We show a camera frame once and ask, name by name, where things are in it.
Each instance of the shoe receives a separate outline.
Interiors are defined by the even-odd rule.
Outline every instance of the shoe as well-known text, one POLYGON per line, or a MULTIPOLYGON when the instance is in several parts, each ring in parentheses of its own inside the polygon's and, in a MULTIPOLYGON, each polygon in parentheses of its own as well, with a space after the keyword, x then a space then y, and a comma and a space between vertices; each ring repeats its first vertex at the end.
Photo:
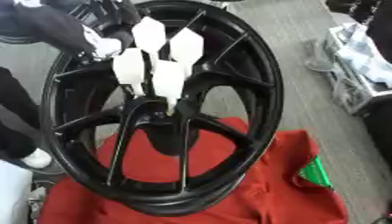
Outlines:
POLYGON ((33 169, 43 169, 52 162, 52 157, 44 150, 37 148, 32 154, 21 159, 33 169))

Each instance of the person's arm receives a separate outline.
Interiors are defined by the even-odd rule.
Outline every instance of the person's arm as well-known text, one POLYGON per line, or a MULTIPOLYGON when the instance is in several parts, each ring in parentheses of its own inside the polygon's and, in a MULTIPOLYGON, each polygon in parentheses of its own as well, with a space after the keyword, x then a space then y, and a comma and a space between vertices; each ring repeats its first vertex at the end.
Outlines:
POLYGON ((127 32, 102 38, 77 18, 42 4, 40 0, 14 0, 14 4, 15 16, 22 29, 64 52, 105 60, 120 53, 132 39, 127 32))

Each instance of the red shirt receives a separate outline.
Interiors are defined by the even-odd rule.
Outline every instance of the red shirt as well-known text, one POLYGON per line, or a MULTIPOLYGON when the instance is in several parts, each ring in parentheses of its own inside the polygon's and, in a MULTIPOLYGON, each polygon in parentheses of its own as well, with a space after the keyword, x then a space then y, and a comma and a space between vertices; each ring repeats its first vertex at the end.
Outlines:
MULTIPOLYGON (((240 131, 247 130, 240 119, 221 121, 240 131)), ((116 137, 111 136, 99 149, 99 159, 104 165, 109 165, 115 141, 116 137)), ((201 131, 198 142, 190 151, 191 175, 196 176, 217 165, 233 149, 234 145, 226 138, 201 131)), ((318 152, 317 145, 305 131, 279 131, 267 152, 229 196, 205 211, 184 217, 139 213, 65 178, 50 191, 38 223, 347 223, 347 211, 335 192, 298 176, 298 171, 318 152)), ((123 172, 127 177, 141 181, 173 181, 178 179, 178 162, 175 157, 155 151, 146 135, 138 131, 129 143, 123 172)))

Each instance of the rim spoke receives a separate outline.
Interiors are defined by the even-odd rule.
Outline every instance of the rim spoke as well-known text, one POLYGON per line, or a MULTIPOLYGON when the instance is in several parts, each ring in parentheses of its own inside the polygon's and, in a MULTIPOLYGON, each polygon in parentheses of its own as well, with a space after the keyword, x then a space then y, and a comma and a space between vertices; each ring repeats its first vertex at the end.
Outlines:
POLYGON ((54 130, 58 133, 65 133, 69 130, 79 132, 87 128, 96 127, 109 123, 118 123, 120 117, 120 107, 106 109, 92 115, 86 115, 71 122, 64 123, 54 130))
POLYGON ((239 74, 222 71, 205 71, 196 73, 185 82, 184 94, 197 95, 219 86, 246 88, 260 96, 269 95, 274 88, 274 85, 267 82, 253 80, 239 74))
POLYGON ((230 126, 219 122, 217 119, 210 115, 198 113, 192 119, 192 126, 201 130, 208 130, 213 133, 220 134, 232 140, 237 145, 252 144, 252 140, 247 136, 247 134, 241 133, 240 131, 233 129, 230 126))
POLYGON ((247 32, 244 32, 239 38, 237 38, 235 41, 233 41, 233 43, 231 43, 230 45, 226 46, 221 52, 219 52, 218 54, 216 54, 216 56, 214 56, 212 58, 212 61, 214 64, 219 63, 219 61, 225 57, 231 50, 233 50, 239 43, 241 43, 246 37, 248 36, 247 32))
POLYGON ((169 39, 172 39, 174 36, 176 36, 177 34, 179 34, 179 32, 181 32, 184 28, 189 28, 194 22, 196 22, 196 20, 204 17, 207 14, 207 12, 205 10, 199 10, 198 13, 191 18, 184 26, 182 26, 181 28, 178 28, 170 37, 169 39))
POLYGON ((111 159, 109 174, 107 177, 107 185, 121 184, 123 177, 123 157, 128 148, 128 144, 133 134, 137 130, 137 126, 145 113, 151 111, 151 106, 157 105, 159 100, 147 100, 140 97, 132 100, 133 95, 126 92, 125 104, 123 106, 120 127, 115 140, 115 148, 111 159))
POLYGON ((55 76, 56 81, 75 81, 79 78, 97 78, 97 77, 113 77, 114 75, 109 76, 109 74, 113 74, 111 70, 111 60, 103 61, 100 63, 94 63, 87 66, 79 67, 73 71, 59 73, 55 76))
POLYGON ((180 177, 180 191, 183 192, 187 187, 187 179, 189 177, 189 157, 188 157, 188 143, 189 143, 189 120, 181 122, 179 127, 179 177, 180 177))

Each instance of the wheel hub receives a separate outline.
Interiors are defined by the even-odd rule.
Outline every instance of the wheel hub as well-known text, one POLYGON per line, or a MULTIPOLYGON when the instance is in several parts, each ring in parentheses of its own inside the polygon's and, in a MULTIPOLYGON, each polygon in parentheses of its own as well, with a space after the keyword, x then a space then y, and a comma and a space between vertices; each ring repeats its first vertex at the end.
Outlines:
MULTIPOLYGON (((164 23, 169 37, 187 26, 206 40, 206 54, 185 81, 174 114, 165 113, 165 99, 149 91, 148 80, 146 96, 135 98, 129 88, 122 87, 122 106, 103 109, 118 88, 111 61, 83 66, 63 54, 45 83, 41 111, 45 139, 69 175, 103 197, 146 214, 195 213, 230 194, 267 149, 282 114, 281 74, 265 42, 238 17, 186 1, 138 7, 145 16, 164 23), (200 112, 208 91, 218 86, 232 87, 241 97, 249 117, 248 133, 200 112), (111 165, 105 167, 94 156, 93 136, 97 126, 108 123, 120 127, 111 165), (136 130, 144 130, 157 151, 178 157, 178 181, 150 183, 124 177, 124 153, 136 130), (190 177, 188 151, 200 130, 231 140, 236 149, 211 170, 190 177)), ((169 56, 165 48, 160 55, 169 56)))

